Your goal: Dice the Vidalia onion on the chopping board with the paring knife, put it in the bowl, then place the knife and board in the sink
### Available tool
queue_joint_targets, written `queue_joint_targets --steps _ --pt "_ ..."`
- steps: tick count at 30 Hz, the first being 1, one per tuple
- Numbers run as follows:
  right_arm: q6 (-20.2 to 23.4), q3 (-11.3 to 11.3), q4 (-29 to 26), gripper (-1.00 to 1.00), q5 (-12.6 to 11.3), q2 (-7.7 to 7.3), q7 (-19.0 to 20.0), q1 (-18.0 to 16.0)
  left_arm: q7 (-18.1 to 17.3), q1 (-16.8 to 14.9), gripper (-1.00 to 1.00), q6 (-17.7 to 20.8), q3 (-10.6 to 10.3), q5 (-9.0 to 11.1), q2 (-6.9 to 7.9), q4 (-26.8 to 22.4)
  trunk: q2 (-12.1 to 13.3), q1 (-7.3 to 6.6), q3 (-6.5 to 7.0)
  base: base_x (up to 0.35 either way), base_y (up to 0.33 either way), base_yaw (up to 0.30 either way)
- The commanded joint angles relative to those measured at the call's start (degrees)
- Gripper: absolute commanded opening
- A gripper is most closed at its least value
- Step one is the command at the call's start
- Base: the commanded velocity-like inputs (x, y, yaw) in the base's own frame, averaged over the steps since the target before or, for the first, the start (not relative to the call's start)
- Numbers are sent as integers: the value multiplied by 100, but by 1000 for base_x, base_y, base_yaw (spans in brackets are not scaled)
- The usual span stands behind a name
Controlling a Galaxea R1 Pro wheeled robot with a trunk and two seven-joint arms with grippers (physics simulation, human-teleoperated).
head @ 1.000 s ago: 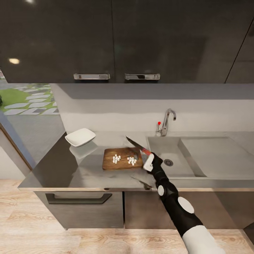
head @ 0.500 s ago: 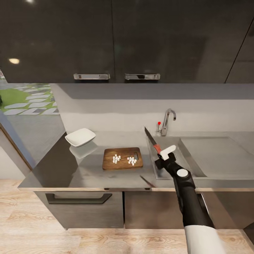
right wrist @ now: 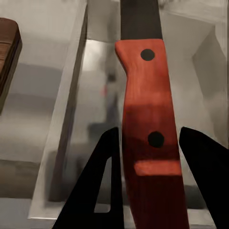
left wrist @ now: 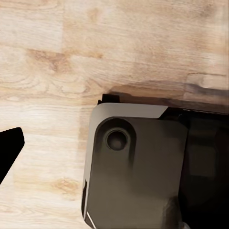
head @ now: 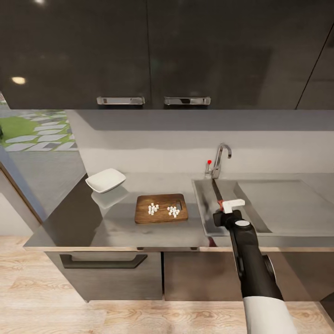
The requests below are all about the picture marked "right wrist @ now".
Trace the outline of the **cutting board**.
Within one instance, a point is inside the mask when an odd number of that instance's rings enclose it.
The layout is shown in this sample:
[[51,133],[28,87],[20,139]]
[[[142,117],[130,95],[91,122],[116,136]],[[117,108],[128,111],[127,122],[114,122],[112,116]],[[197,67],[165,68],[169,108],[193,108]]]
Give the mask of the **cutting board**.
[[17,22],[0,17],[0,94],[20,36]]

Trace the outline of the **parer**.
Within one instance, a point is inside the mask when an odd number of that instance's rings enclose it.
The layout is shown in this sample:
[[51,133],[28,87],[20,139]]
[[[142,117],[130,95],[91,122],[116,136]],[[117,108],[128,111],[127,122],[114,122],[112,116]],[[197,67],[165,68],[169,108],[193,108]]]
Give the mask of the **parer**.
[[158,0],[120,0],[122,156],[136,229],[189,229]]

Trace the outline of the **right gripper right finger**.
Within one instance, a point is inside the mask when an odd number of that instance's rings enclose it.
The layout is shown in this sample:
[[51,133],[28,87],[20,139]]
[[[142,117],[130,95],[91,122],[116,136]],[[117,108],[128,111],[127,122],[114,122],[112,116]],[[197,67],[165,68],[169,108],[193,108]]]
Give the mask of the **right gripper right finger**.
[[179,145],[217,229],[229,229],[229,150],[187,127],[181,128]]

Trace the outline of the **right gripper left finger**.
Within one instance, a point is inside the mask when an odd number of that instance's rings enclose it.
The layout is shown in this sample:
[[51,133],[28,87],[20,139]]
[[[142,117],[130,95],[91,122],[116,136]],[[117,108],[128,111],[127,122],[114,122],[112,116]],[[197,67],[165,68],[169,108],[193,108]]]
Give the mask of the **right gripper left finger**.
[[[107,159],[112,157],[111,210],[94,212]],[[105,131],[52,229],[124,229],[118,127]]]

